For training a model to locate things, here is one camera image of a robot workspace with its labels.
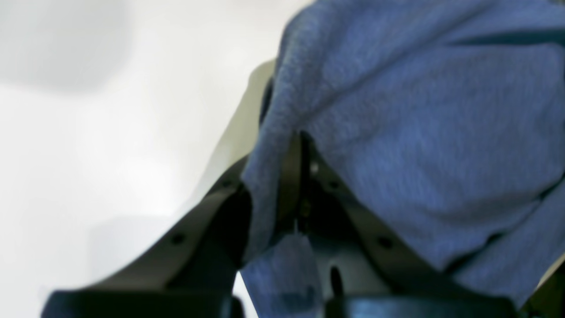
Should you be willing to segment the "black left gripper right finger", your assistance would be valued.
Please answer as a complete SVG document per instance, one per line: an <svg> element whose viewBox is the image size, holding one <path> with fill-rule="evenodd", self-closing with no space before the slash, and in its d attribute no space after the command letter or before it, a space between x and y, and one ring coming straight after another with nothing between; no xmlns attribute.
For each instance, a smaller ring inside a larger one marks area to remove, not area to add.
<svg viewBox="0 0 565 318"><path fill-rule="evenodd" d="M321 284L320 318L513 318L504 298L482 296L436 272L366 207L295 133L281 167L276 234L304 234Z"/></svg>

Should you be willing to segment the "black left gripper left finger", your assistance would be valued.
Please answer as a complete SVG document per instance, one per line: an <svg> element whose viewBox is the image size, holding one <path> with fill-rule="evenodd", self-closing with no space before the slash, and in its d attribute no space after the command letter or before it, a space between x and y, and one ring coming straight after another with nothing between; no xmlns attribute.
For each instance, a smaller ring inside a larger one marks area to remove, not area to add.
<svg viewBox="0 0 565 318"><path fill-rule="evenodd" d="M53 292L44 318L243 318L232 294L252 211L247 158L143 255L91 286Z"/></svg>

